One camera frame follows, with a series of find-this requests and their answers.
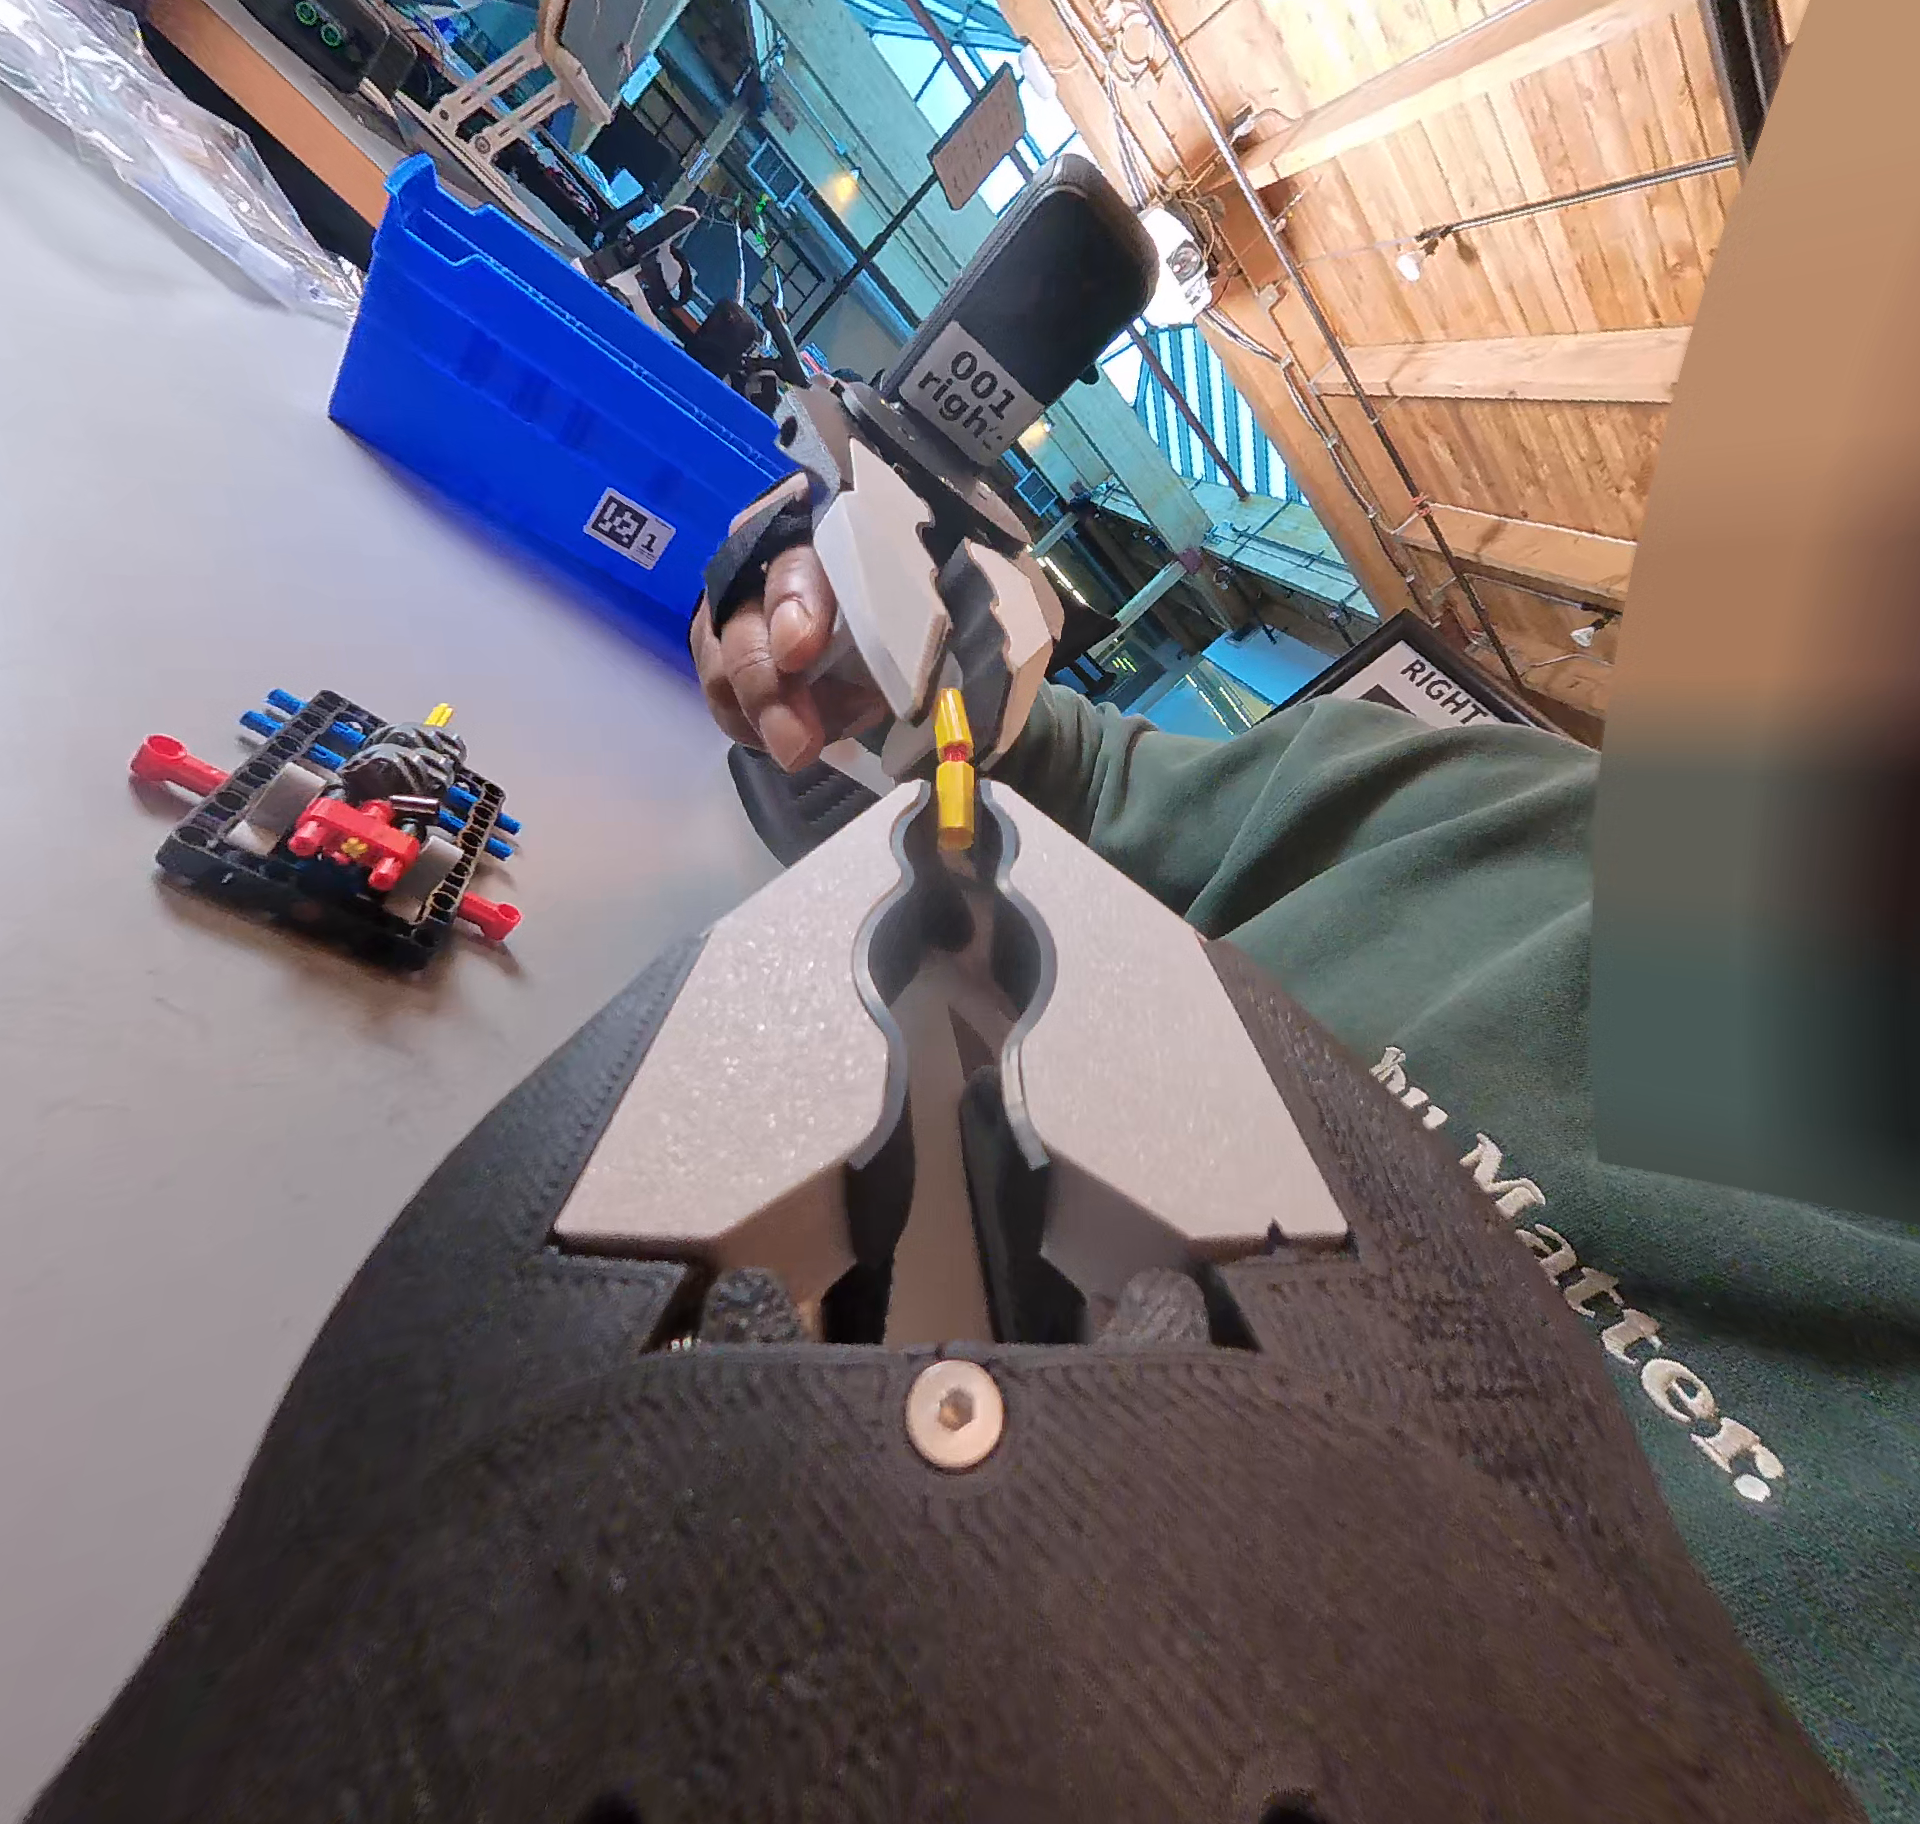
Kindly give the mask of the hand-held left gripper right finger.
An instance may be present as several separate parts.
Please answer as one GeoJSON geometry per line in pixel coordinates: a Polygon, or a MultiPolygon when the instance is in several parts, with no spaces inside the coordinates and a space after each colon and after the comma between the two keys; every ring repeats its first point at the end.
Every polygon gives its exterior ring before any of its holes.
{"type": "Polygon", "coordinates": [[[1095,1331],[1147,1270],[1336,1254],[1347,1218],[1206,941],[1000,785],[979,1254],[999,1331],[1095,1331]]]}

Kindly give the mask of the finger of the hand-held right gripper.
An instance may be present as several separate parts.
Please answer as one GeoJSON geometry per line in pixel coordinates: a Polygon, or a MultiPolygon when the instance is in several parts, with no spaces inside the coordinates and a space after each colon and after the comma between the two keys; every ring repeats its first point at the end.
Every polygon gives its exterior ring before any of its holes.
{"type": "Polygon", "coordinates": [[[854,438],[847,484],[814,521],[814,546],[836,599],[834,636],[814,662],[828,678],[878,692],[878,745],[858,737],[831,762],[856,781],[909,781],[935,752],[944,688],[960,688],[953,622],[921,535],[925,500],[892,463],[854,438]]]}
{"type": "Polygon", "coordinates": [[[991,771],[1011,752],[1065,628],[1065,607],[1031,550],[955,549],[936,574],[947,645],[936,688],[959,688],[972,760],[991,771]]]}

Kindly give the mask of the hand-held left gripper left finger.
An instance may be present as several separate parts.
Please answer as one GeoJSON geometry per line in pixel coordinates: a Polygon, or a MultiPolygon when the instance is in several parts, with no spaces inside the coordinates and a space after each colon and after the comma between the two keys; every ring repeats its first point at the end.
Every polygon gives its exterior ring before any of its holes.
{"type": "Polygon", "coordinates": [[[798,1302],[889,1272],[916,1161],[875,951],[927,806],[896,787],[708,931],[557,1213],[564,1250],[765,1268],[798,1302]]]}

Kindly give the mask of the black lego frame assembly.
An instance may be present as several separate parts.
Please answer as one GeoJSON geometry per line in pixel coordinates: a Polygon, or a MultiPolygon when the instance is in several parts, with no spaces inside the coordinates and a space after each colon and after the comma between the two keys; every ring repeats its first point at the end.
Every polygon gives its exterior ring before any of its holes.
{"type": "Polygon", "coordinates": [[[515,862],[521,826],[454,713],[385,718],[333,688],[274,688],[241,715],[252,743],[232,767],[143,737],[130,785],[183,803],[156,875],[385,971],[425,971],[461,928],[507,944],[524,913],[480,876],[515,862]]]}

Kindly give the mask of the person's right forearm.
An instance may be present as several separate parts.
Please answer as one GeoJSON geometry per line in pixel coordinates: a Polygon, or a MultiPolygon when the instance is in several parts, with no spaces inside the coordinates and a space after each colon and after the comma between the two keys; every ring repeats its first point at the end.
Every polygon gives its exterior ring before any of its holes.
{"type": "Polygon", "coordinates": [[[1225,937],[1319,876],[1394,845],[1391,882],[1451,879],[1518,846],[1582,838],[1594,751],[1527,727],[1436,728],[1323,697],[1230,740],[1166,733],[1068,688],[1042,701],[993,781],[1144,894],[1225,937]]]}

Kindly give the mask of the person's right hand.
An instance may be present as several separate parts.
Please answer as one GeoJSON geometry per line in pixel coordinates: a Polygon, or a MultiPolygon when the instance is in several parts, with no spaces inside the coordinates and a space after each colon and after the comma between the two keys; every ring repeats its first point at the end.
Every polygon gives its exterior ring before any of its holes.
{"type": "Polygon", "coordinates": [[[795,545],[772,557],[754,598],[715,624],[701,599],[691,654],[713,723],[787,773],[814,762],[828,743],[812,671],[828,655],[837,604],[818,550],[795,545]]]}

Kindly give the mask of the hanging sign board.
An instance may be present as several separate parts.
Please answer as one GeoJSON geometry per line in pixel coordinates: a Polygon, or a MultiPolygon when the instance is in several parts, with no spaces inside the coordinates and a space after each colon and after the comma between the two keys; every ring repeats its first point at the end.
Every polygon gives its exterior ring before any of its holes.
{"type": "Polygon", "coordinates": [[[1024,134],[1020,81],[1000,62],[953,126],[927,150],[939,191],[952,209],[965,209],[993,171],[1015,151],[1024,134]]]}

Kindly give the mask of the black framed sign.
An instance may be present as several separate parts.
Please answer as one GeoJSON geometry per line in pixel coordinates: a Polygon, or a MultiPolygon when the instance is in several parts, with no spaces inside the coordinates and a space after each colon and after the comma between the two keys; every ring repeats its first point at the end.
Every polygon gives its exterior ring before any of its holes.
{"type": "Polygon", "coordinates": [[[1405,610],[1383,622],[1287,695],[1276,712],[1326,697],[1394,707],[1429,728],[1508,725],[1562,734],[1537,707],[1405,610]]]}

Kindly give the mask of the blue bin with white label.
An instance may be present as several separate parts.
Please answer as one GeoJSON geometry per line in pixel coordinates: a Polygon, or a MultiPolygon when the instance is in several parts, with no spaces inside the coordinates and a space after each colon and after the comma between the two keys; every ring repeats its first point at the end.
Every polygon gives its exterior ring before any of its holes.
{"type": "Polygon", "coordinates": [[[686,662],[708,562],[788,469],[774,419],[431,156],[385,194],[331,417],[686,662]]]}

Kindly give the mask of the pale wooden stand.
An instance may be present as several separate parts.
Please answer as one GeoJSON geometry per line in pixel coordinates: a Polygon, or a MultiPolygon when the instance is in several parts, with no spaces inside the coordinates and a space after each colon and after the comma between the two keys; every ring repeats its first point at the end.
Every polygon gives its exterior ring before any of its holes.
{"type": "Polygon", "coordinates": [[[588,140],[605,131],[641,84],[661,41],[692,0],[531,0],[531,35],[423,108],[397,109],[487,194],[537,228],[531,196],[515,185],[507,151],[550,142],[548,123],[574,115],[588,140]]]}

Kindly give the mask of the wood-edged side table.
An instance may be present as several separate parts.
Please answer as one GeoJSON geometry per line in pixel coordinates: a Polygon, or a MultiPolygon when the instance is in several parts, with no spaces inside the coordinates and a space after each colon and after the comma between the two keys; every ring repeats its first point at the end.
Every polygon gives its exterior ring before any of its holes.
{"type": "Polygon", "coordinates": [[[352,233],[377,228],[404,156],[381,108],[329,84],[241,0],[151,0],[139,27],[160,70],[247,131],[292,196],[325,193],[352,233]]]}

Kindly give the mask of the black device with green rings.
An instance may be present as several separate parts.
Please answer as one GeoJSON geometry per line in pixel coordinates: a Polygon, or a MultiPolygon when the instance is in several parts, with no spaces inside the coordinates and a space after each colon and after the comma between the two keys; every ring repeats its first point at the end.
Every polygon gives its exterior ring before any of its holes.
{"type": "Polygon", "coordinates": [[[376,0],[234,0],[324,84],[355,95],[395,95],[420,59],[376,0]]]}

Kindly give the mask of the clear crumpled plastic bag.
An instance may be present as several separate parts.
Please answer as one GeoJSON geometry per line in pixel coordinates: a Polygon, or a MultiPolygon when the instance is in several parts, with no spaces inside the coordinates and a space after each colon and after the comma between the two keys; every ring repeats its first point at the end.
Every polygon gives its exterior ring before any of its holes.
{"type": "Polygon", "coordinates": [[[134,13],[3,0],[3,81],[276,305],[349,325],[363,280],[314,237],[252,140],[156,67],[134,13]]]}

